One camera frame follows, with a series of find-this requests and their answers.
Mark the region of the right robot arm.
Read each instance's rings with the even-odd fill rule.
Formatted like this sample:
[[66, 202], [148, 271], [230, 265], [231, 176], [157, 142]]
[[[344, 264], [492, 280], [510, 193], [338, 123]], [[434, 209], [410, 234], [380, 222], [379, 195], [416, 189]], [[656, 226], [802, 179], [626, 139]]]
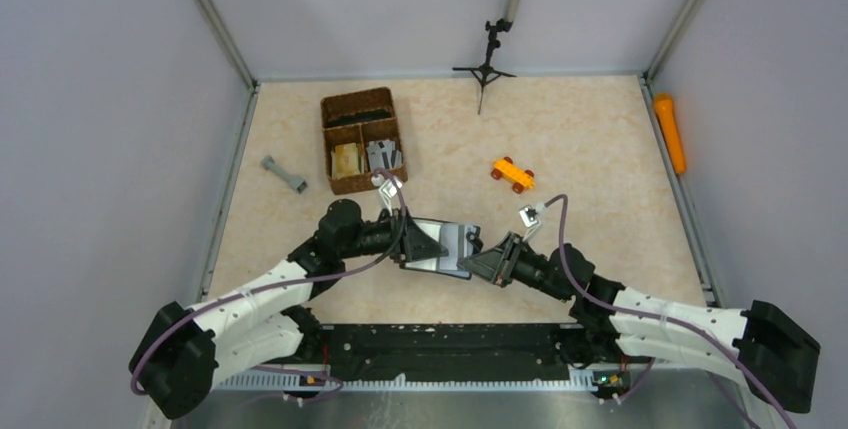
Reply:
[[499, 287], [520, 282], [571, 302], [569, 314], [600, 361], [622, 354], [685, 364], [745, 385], [785, 411], [811, 409], [821, 346], [774, 304], [722, 309], [663, 300], [597, 275], [569, 243], [543, 256], [514, 233], [458, 265]]

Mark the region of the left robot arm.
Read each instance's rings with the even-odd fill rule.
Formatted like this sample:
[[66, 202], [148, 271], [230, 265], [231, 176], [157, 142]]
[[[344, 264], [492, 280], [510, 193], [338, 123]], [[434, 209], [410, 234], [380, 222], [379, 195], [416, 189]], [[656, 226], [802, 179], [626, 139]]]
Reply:
[[467, 253], [475, 228], [413, 217], [405, 207], [366, 221], [358, 203], [331, 203], [314, 234], [273, 268], [216, 298], [187, 307], [173, 301], [154, 315], [130, 359], [130, 388], [169, 419], [195, 409], [222, 381], [269, 360], [308, 362], [320, 335], [305, 303], [353, 275], [348, 259], [389, 259], [402, 268], [445, 273]]

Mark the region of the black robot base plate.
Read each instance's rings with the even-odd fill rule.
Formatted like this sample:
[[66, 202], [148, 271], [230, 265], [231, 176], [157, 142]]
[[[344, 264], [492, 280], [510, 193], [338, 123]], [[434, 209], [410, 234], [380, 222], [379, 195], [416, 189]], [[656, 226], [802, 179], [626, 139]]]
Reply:
[[592, 364], [635, 362], [577, 324], [336, 324], [304, 338], [286, 364], [313, 364], [345, 382], [566, 380]]

